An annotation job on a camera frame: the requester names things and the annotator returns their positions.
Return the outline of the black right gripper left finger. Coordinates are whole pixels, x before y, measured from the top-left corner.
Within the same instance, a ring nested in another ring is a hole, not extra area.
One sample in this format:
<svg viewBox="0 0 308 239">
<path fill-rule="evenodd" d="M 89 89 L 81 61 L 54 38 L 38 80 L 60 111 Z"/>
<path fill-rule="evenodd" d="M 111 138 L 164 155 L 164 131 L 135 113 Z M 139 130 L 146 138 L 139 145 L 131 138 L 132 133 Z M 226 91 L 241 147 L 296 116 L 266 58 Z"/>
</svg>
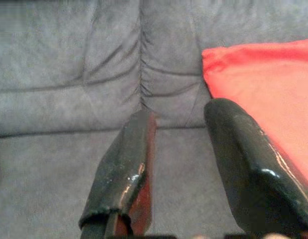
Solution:
<svg viewBox="0 0 308 239">
<path fill-rule="evenodd" d="M 156 121 L 134 113 L 101 159 L 79 220 L 81 238 L 142 237 L 152 221 Z"/>
</svg>

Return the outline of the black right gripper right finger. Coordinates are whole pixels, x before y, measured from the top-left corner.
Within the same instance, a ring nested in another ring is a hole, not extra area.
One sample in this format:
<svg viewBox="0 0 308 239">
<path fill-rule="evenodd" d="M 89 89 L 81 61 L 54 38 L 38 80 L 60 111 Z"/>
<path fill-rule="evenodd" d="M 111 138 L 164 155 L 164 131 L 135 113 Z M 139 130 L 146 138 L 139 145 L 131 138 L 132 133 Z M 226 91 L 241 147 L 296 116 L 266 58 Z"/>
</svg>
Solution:
<svg viewBox="0 0 308 239">
<path fill-rule="evenodd" d="M 308 239 L 308 181 L 294 163 L 235 102 L 213 99 L 204 115 L 238 226 L 256 238 Z"/>
</svg>

